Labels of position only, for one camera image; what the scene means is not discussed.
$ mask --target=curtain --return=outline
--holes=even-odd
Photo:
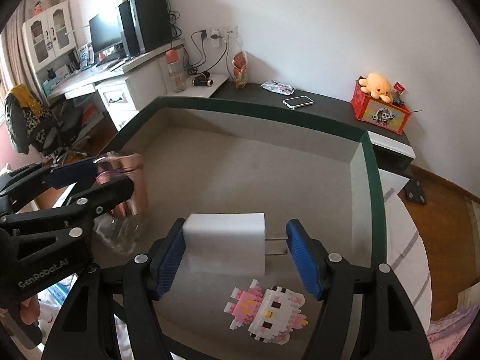
[[[8,58],[5,60],[6,66],[1,66],[2,71],[10,74],[10,80],[13,86],[25,84],[27,88],[41,99],[43,91],[37,86],[34,73],[30,70],[30,65],[26,56],[26,48],[23,43],[22,26],[25,22],[25,0],[22,0],[17,9],[7,22],[6,38]]]
[[[4,114],[3,100],[7,95],[7,92],[13,86],[11,81],[11,73],[8,72],[6,60],[8,59],[6,31],[2,31],[0,34],[0,121]]]

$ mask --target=red box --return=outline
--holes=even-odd
[[[358,120],[372,123],[400,135],[412,114],[404,104],[397,107],[392,103],[384,103],[381,99],[375,100],[370,95],[363,93],[358,80],[351,103]]]

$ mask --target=computer monitor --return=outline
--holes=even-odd
[[[122,43],[122,36],[115,8],[102,11],[90,20],[93,52],[98,54]]]

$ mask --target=blue gripper pad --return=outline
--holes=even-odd
[[[310,292],[317,300],[320,300],[323,293],[323,286],[320,283],[318,265],[307,246],[311,242],[305,229],[297,219],[292,219],[286,225],[288,239],[286,244],[289,247],[293,261],[300,274],[305,290]]]
[[[150,264],[151,274],[156,274],[155,276],[157,277],[157,285],[154,290],[157,299],[162,298],[163,295],[170,291],[185,253],[183,222],[183,219],[177,219]]]

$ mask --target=plush toy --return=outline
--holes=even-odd
[[[358,83],[362,92],[370,95],[375,100],[381,99],[385,103],[392,102],[392,87],[381,74],[370,73],[366,79],[360,79]]]
[[[34,14],[34,16],[35,16],[35,15],[38,15],[39,13],[42,13],[42,12],[43,12],[42,2],[41,2],[41,1],[37,1],[37,3],[35,4],[35,8],[34,8],[33,14]]]

